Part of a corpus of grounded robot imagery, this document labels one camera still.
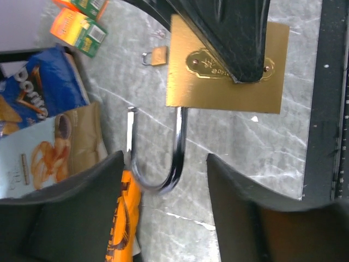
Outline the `small brass padlock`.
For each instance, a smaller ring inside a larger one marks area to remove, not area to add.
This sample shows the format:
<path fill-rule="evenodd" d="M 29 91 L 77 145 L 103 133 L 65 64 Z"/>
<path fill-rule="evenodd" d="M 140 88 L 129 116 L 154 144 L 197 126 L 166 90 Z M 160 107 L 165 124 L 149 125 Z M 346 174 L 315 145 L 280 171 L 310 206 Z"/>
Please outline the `small brass padlock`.
<path fill-rule="evenodd" d="M 162 66 L 167 64 L 167 46 L 158 46 L 151 52 L 144 52 L 141 55 L 141 63 L 144 66 Z"/>

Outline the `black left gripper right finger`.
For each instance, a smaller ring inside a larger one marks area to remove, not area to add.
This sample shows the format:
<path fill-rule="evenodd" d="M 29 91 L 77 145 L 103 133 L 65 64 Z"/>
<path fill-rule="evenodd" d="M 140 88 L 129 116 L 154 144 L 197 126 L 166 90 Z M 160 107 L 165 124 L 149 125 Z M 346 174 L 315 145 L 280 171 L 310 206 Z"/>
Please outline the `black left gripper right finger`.
<path fill-rule="evenodd" d="M 313 205 L 281 195 L 207 156 L 222 261 L 348 261 L 348 201 Z"/>

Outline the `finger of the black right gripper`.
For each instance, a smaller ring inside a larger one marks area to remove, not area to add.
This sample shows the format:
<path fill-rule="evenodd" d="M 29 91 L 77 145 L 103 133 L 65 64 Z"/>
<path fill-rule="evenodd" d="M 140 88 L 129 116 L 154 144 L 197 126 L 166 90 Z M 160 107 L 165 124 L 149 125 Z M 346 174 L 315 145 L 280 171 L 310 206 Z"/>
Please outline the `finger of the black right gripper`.
<path fill-rule="evenodd" d="M 128 0 L 170 29 L 182 17 L 234 82 L 254 83 L 264 73 L 269 0 Z"/>

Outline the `large brass padlock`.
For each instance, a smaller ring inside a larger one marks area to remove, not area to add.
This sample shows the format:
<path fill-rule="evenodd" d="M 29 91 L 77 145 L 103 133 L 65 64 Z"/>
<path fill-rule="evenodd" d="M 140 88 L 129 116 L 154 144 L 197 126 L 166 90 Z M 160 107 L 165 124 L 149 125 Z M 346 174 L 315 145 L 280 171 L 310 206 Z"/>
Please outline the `large brass padlock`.
<path fill-rule="evenodd" d="M 290 28 L 268 22 L 259 82 L 236 84 L 179 15 L 171 18 L 166 105 L 174 107 L 172 162 L 164 182 L 151 184 L 137 165 L 138 109 L 128 108 L 125 162 L 145 190 L 165 194 L 179 182 L 184 166 L 188 110 L 214 109 L 278 114 L 281 110 Z"/>

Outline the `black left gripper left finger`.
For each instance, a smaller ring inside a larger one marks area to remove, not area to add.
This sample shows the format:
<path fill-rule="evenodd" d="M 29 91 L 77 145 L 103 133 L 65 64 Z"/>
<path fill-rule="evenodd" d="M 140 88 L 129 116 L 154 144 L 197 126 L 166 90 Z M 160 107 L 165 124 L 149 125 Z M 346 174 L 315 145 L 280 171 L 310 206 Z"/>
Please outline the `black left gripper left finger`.
<path fill-rule="evenodd" d="M 1 261 L 104 261 L 123 152 L 18 199 L 1 200 Z"/>

